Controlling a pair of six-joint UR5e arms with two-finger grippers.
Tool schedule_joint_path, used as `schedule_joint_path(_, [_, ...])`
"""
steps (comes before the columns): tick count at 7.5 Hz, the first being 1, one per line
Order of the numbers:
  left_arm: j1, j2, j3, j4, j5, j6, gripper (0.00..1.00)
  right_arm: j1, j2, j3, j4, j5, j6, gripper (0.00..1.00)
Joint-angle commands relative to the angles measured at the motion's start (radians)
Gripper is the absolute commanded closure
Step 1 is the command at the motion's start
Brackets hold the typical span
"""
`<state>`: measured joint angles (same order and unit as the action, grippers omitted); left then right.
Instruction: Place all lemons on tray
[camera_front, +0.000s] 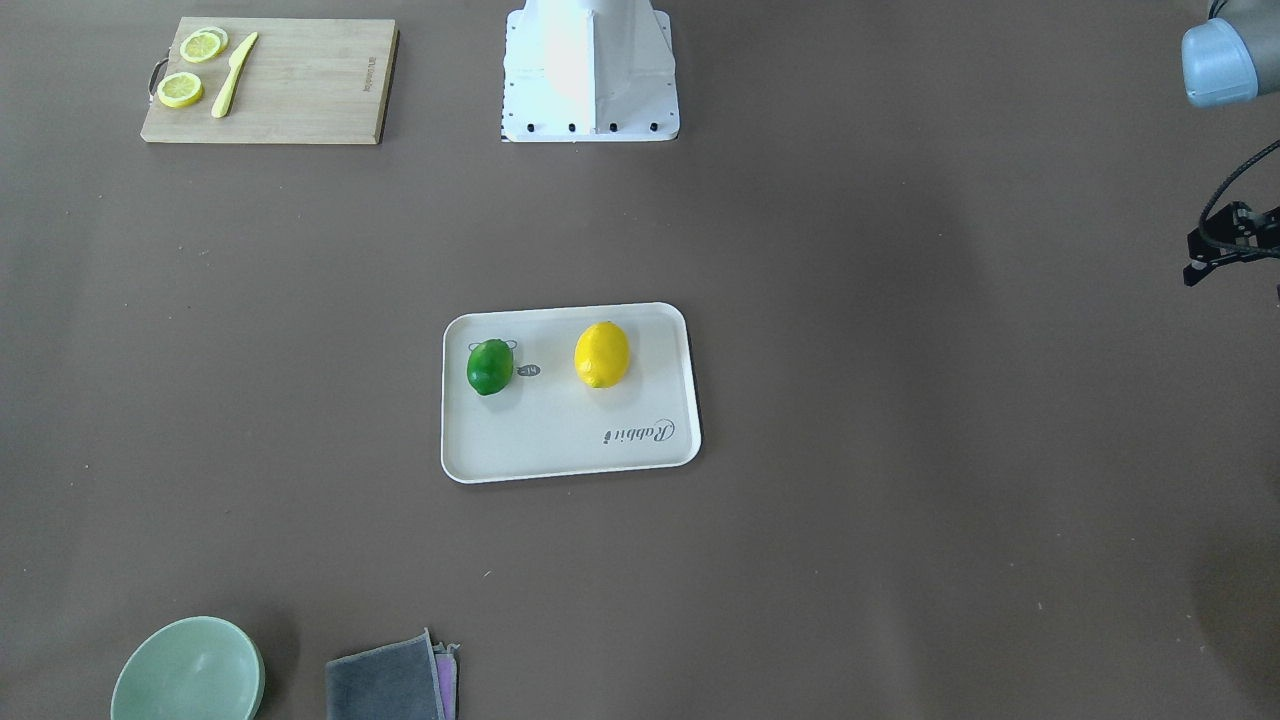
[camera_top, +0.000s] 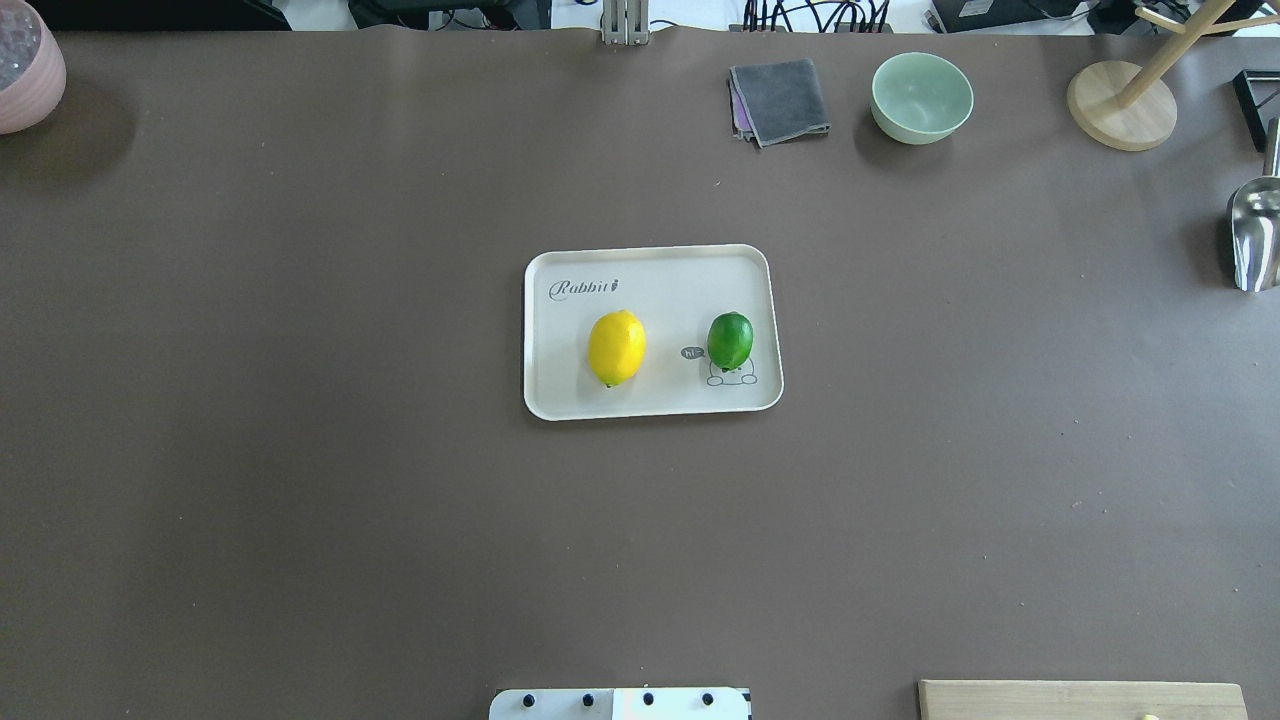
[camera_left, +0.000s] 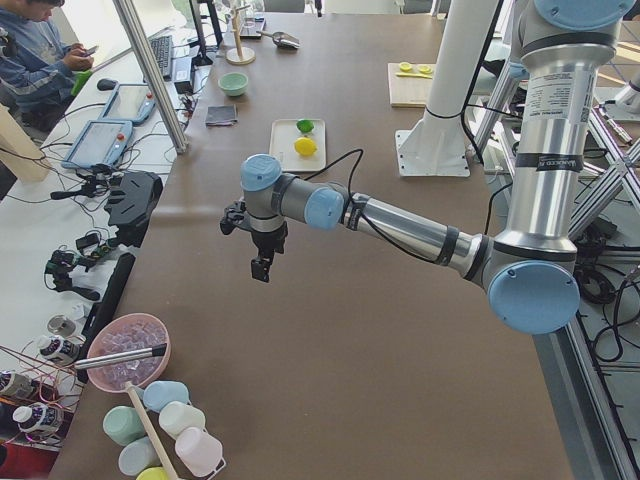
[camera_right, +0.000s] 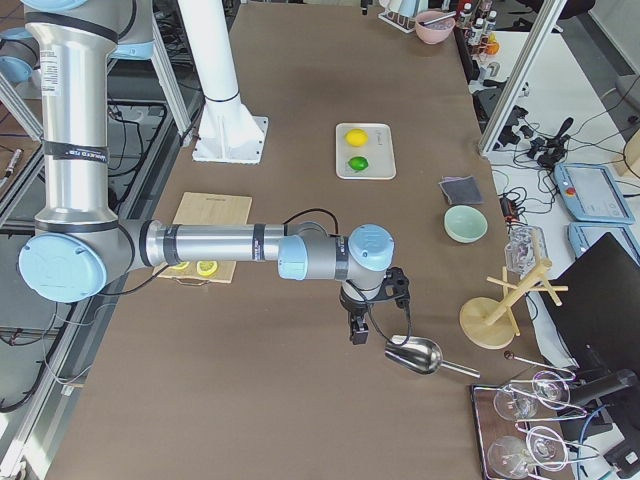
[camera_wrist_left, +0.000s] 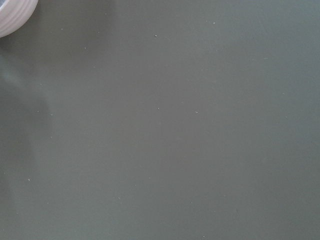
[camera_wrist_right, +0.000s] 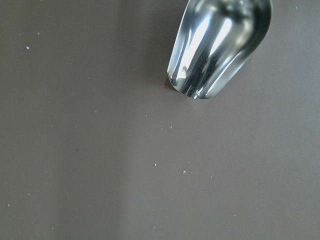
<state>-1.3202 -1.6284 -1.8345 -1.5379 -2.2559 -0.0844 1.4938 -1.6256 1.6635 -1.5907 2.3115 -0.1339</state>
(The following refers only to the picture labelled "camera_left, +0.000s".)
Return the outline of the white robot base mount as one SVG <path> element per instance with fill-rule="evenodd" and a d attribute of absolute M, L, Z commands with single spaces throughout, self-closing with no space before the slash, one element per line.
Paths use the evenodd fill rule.
<path fill-rule="evenodd" d="M 401 176 L 470 175 L 462 121 L 501 9 L 499 0 L 450 3 L 423 117 L 396 132 Z"/>

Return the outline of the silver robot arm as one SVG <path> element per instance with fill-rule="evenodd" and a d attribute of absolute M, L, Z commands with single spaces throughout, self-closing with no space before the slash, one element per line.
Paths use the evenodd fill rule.
<path fill-rule="evenodd" d="M 257 154 L 241 166 L 244 196 L 235 221 L 258 250 L 253 277 L 268 280 L 289 220 L 322 230 L 343 225 L 456 270 L 486 292 L 494 314 L 514 330 L 538 335 L 564 327 L 581 301 L 569 228 L 594 83 L 615 54 L 631 8 L 629 1 L 527 1 L 516 14 L 511 50 L 529 79 L 514 170 L 502 188 L 508 214 L 498 234 L 470 235 L 349 186 L 313 183 Z"/>

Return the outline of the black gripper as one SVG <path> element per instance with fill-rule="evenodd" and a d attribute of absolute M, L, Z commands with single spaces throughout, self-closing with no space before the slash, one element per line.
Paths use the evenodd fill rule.
<path fill-rule="evenodd" d="M 253 279 L 264 283 L 270 281 L 270 268 L 274 255 L 276 253 L 285 253 L 284 247 L 287 235 L 288 226 L 286 222 L 283 222 L 273 231 L 252 231 L 252 241 L 258 250 L 258 257 L 251 260 L 251 276 Z"/>

